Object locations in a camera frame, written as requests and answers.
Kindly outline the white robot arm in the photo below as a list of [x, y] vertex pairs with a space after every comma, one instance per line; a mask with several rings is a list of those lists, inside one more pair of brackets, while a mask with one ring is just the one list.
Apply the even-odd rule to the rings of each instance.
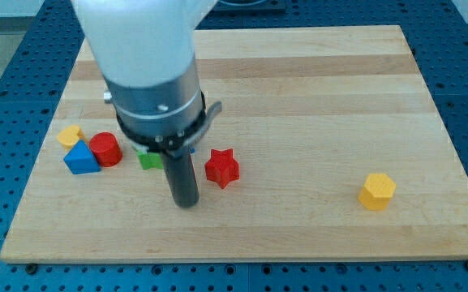
[[118, 125], [135, 149], [161, 157], [174, 202], [199, 200], [191, 147], [222, 111], [205, 104], [194, 31], [217, 0], [75, 0]]

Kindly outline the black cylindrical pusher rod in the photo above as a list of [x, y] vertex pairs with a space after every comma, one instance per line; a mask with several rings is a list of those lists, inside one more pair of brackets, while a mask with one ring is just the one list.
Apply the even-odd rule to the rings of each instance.
[[190, 150], [183, 148], [176, 153], [162, 152], [161, 162], [176, 205], [180, 208], [195, 206], [200, 193]]

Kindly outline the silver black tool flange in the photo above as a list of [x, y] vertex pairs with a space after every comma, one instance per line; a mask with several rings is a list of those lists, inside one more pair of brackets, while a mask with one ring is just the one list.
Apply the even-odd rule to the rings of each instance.
[[197, 144], [222, 111], [217, 101], [205, 105], [196, 61], [179, 76], [147, 87], [106, 81], [118, 125], [144, 152], [166, 152], [175, 157]]

